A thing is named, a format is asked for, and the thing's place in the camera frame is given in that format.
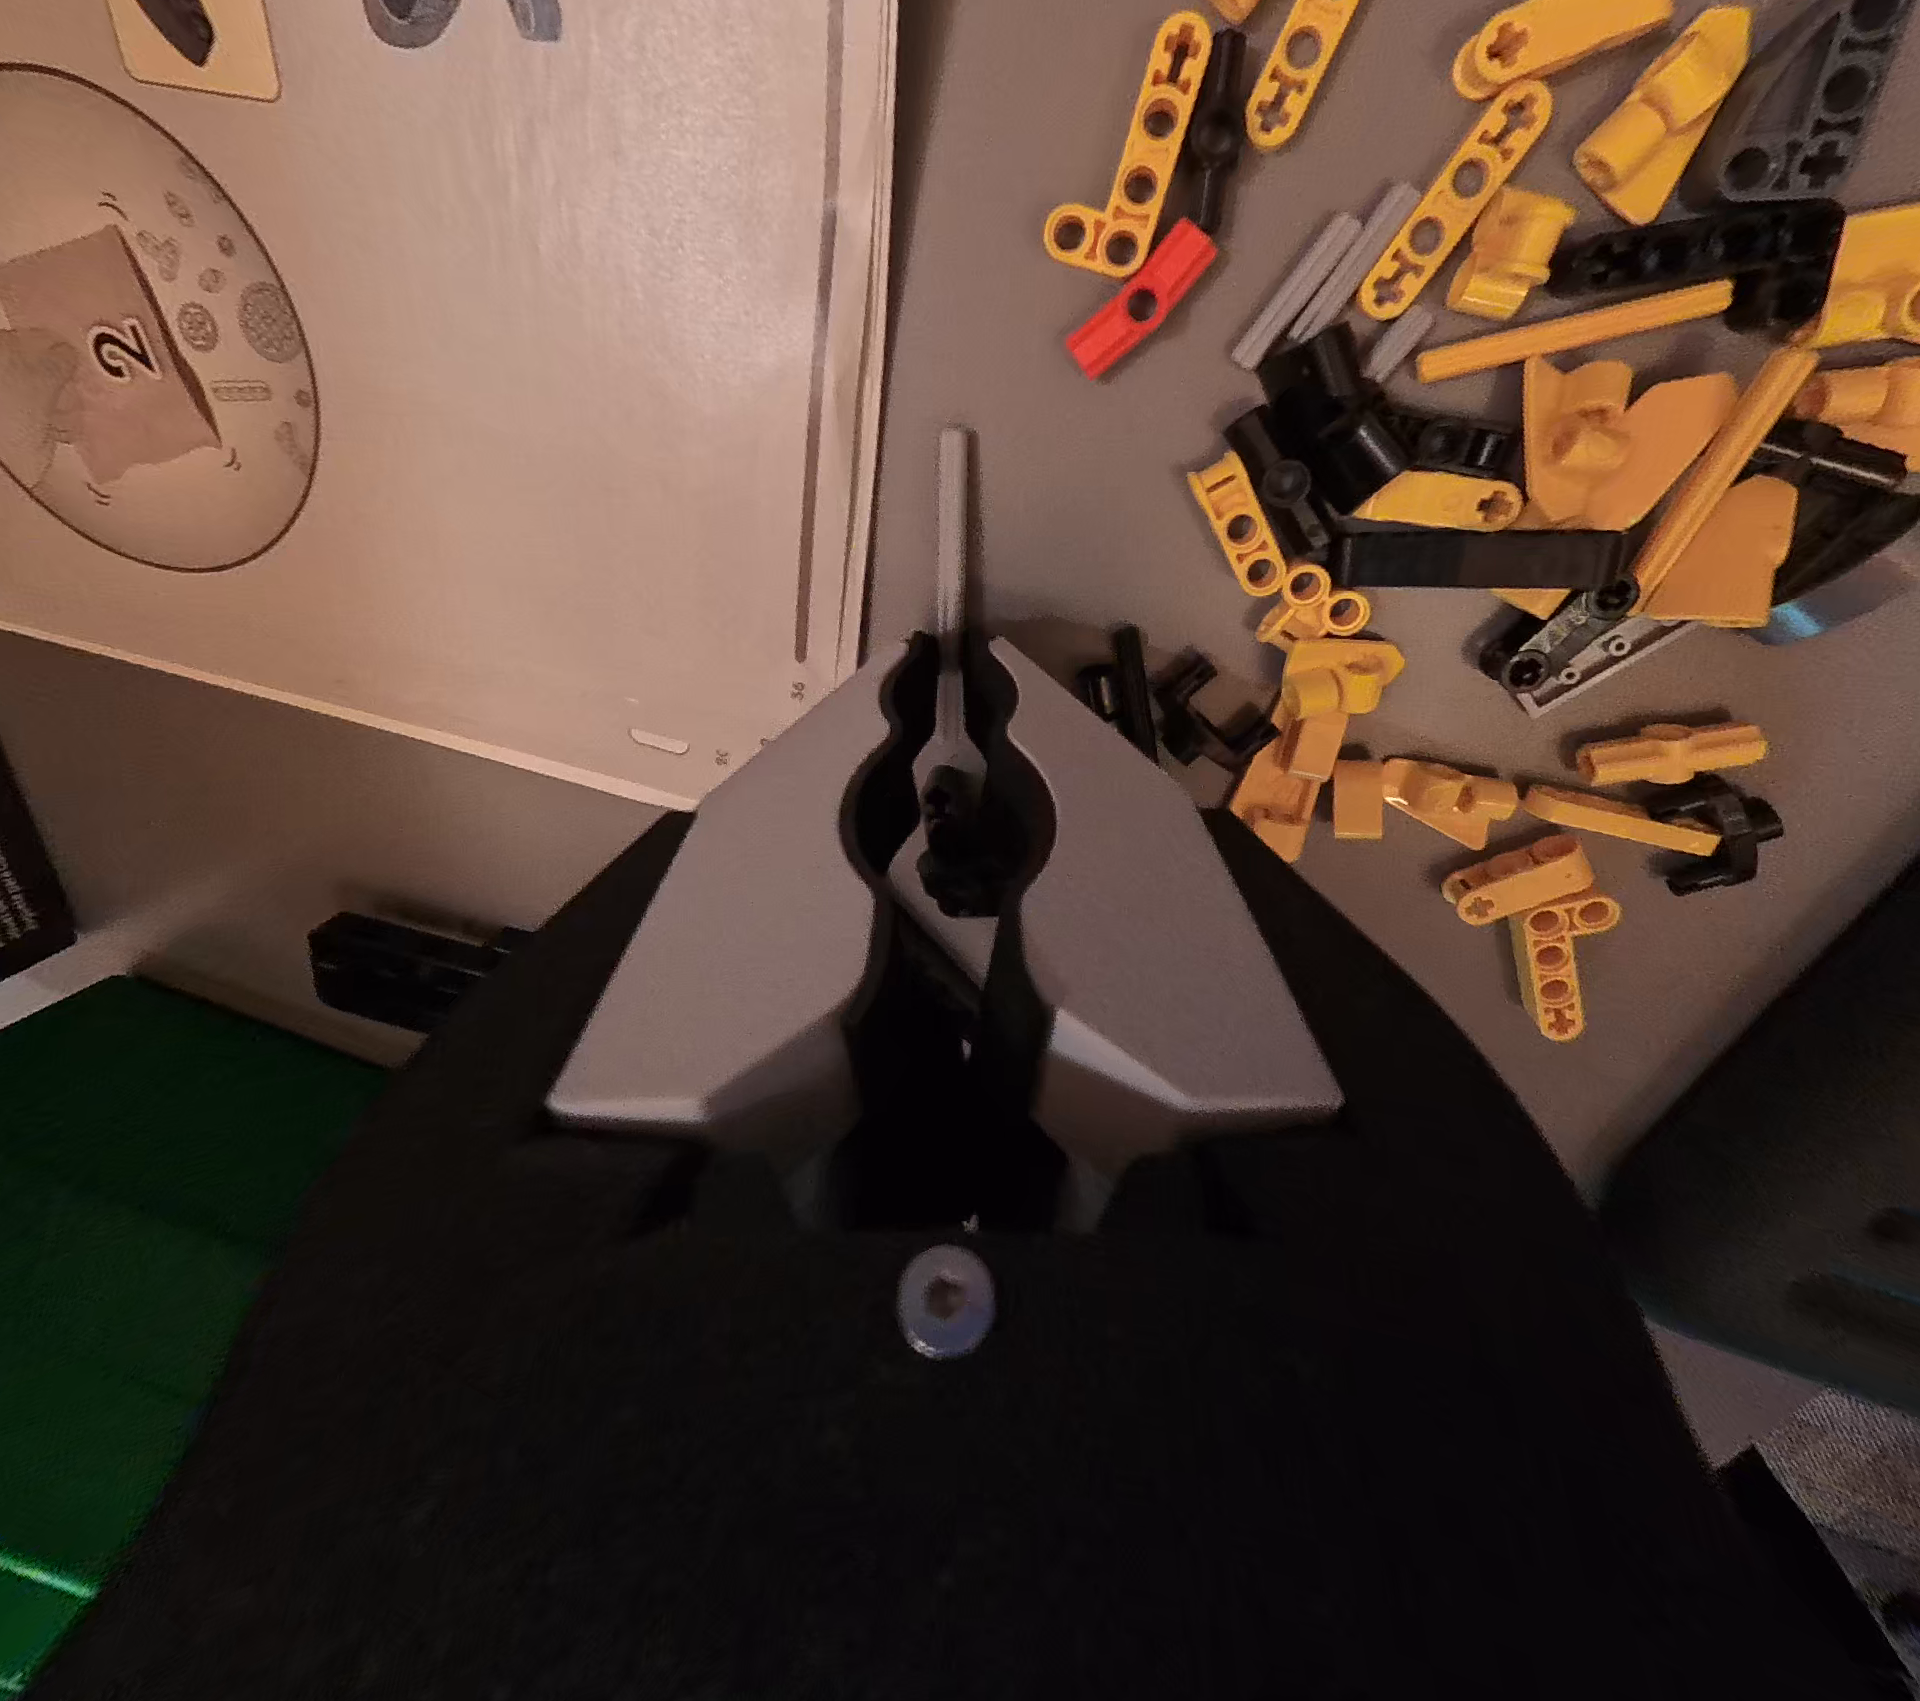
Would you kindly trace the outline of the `black perforated pad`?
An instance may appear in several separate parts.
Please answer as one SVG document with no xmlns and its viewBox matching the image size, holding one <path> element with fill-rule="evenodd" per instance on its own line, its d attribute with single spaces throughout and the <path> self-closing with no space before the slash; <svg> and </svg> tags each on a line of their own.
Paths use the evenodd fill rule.
<svg viewBox="0 0 1920 1701">
<path fill-rule="evenodd" d="M 1919 863 L 1619 1159 L 1598 1219 L 1661 1328 L 1919 1412 Z"/>
</svg>

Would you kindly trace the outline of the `black lego frame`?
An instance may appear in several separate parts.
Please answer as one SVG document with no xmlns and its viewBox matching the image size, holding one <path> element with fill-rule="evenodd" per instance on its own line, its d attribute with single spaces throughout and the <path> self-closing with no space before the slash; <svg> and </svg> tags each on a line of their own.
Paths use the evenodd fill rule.
<svg viewBox="0 0 1920 1701">
<path fill-rule="evenodd" d="M 504 928 L 474 940 L 340 912 L 308 933 L 308 958 L 326 1008 L 407 1035 L 431 1035 L 532 936 L 530 929 Z"/>
</svg>

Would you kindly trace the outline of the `black pronged lego piece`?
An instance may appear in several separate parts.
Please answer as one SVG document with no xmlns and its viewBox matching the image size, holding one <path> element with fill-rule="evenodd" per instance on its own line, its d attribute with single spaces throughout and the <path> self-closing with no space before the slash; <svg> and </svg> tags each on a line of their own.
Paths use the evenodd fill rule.
<svg viewBox="0 0 1920 1701">
<path fill-rule="evenodd" d="M 1201 650 L 1172 659 L 1151 686 L 1160 739 L 1174 764 L 1211 762 L 1240 773 L 1272 744 L 1280 727 L 1258 702 L 1242 700 L 1231 714 L 1201 706 L 1220 681 L 1218 666 Z"/>
</svg>

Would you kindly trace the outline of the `pile of yellow black lego pieces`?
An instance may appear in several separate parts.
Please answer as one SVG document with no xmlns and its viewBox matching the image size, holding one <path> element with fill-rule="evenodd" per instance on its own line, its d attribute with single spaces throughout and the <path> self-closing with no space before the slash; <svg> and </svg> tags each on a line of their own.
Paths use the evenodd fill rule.
<svg viewBox="0 0 1920 1701">
<path fill-rule="evenodd" d="M 1509 933 L 1524 1014 L 1587 1031 L 1578 952 L 1618 928 L 1588 841 L 1664 858 L 1671 897 L 1751 882 L 1785 833 L 1734 781 L 1745 722 L 1574 751 L 1581 790 L 1365 753 L 1406 659 L 1395 592 L 1489 593 L 1475 659 L 1528 716 L 1695 629 L 1800 639 L 1916 542 L 1916 200 L 1843 190 L 1916 35 L 1916 0 L 1515 0 L 1460 44 L 1475 109 L 1425 186 L 1336 213 L 1231 348 L 1258 400 L 1188 493 L 1280 687 L 1229 813 L 1283 863 L 1317 818 L 1391 813 L 1487 849 L 1447 873 Z"/>
</svg>

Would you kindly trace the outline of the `grey lego axle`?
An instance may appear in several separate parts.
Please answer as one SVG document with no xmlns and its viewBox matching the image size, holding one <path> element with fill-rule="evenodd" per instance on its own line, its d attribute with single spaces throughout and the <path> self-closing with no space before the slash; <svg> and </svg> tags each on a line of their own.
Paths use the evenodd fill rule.
<svg viewBox="0 0 1920 1701">
<path fill-rule="evenodd" d="M 978 771 L 965 724 L 965 661 L 972 629 L 972 429 L 943 428 L 936 453 L 932 631 L 939 642 L 936 742 L 939 764 Z"/>
</svg>

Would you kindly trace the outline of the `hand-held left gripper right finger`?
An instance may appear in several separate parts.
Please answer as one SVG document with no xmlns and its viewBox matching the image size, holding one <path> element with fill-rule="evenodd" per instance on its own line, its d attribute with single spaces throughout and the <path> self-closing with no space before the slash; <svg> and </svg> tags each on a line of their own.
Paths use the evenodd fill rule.
<svg viewBox="0 0 1920 1701">
<path fill-rule="evenodd" d="M 1089 1235 L 1139 1160 L 1320 1127 L 1341 1089 L 1197 806 L 1008 639 L 965 652 L 971 731 L 1027 830 L 991 961 L 1034 1008 L 1028 1107 Z"/>
</svg>

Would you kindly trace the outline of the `black lego axle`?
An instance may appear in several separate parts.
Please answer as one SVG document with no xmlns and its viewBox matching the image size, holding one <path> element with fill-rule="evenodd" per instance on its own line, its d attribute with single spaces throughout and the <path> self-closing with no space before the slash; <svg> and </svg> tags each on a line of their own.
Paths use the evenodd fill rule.
<svg viewBox="0 0 1920 1701">
<path fill-rule="evenodd" d="M 1160 764 L 1158 706 L 1147 669 L 1139 628 L 1120 626 L 1112 631 L 1112 720 L 1121 739 L 1149 762 Z"/>
</svg>

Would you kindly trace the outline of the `lego set box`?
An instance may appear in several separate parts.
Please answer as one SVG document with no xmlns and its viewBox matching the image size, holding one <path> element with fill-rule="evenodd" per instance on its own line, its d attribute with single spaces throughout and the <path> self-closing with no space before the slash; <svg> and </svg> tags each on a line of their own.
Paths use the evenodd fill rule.
<svg viewBox="0 0 1920 1701">
<path fill-rule="evenodd" d="M 63 955 L 78 936 L 75 910 L 3 753 L 3 981 Z"/>
</svg>

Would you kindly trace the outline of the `green plastic bin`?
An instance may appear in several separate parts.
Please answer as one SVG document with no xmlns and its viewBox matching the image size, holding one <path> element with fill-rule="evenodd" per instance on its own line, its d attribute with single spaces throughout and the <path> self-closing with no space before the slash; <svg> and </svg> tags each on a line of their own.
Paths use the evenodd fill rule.
<svg viewBox="0 0 1920 1701">
<path fill-rule="evenodd" d="M 110 977 L 3 1035 L 3 1689 L 130 1550 L 391 1071 Z"/>
</svg>

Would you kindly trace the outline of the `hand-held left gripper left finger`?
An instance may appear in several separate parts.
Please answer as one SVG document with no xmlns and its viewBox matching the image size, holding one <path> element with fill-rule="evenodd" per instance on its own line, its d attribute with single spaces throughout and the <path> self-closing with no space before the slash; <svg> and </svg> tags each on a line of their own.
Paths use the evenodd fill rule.
<svg viewBox="0 0 1920 1701">
<path fill-rule="evenodd" d="M 554 1080 L 676 1147 L 658 1223 L 961 1223 L 961 962 L 890 880 L 939 679 L 912 633 L 701 803 Z"/>
</svg>

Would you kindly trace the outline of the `red lego connector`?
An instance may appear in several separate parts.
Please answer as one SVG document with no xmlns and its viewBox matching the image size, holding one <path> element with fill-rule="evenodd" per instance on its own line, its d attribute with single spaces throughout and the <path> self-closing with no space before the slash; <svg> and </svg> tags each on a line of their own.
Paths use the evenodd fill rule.
<svg viewBox="0 0 1920 1701">
<path fill-rule="evenodd" d="M 1074 369 L 1097 383 L 1152 341 L 1218 260 L 1218 243 L 1193 219 L 1180 219 L 1149 260 L 1065 338 Z"/>
</svg>

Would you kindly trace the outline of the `lego instruction booklet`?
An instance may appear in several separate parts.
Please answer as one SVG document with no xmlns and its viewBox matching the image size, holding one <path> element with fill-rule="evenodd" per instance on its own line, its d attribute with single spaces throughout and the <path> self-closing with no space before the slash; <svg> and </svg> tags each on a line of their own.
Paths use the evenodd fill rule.
<svg viewBox="0 0 1920 1701">
<path fill-rule="evenodd" d="M 5 0 L 5 631 L 692 808 L 852 674 L 900 0 Z"/>
</svg>

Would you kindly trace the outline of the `thin black lego connector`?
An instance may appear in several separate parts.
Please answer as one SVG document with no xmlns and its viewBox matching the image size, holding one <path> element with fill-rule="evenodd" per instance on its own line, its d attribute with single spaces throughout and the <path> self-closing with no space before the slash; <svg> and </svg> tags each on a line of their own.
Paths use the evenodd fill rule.
<svg viewBox="0 0 1920 1701">
<path fill-rule="evenodd" d="M 1247 35 L 1232 26 L 1212 33 L 1212 53 L 1197 85 L 1188 121 L 1188 220 L 1206 235 L 1220 233 L 1231 181 L 1243 142 L 1242 66 Z"/>
</svg>

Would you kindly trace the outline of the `black lego hole connector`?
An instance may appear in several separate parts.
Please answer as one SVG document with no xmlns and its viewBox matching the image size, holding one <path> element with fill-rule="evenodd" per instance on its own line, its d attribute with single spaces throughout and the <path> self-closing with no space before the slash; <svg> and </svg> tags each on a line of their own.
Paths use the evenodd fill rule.
<svg viewBox="0 0 1920 1701">
<path fill-rule="evenodd" d="M 1002 908 L 1005 863 L 984 798 L 984 786 L 951 762 L 932 769 L 921 787 L 918 876 L 949 921 L 985 921 Z"/>
</svg>

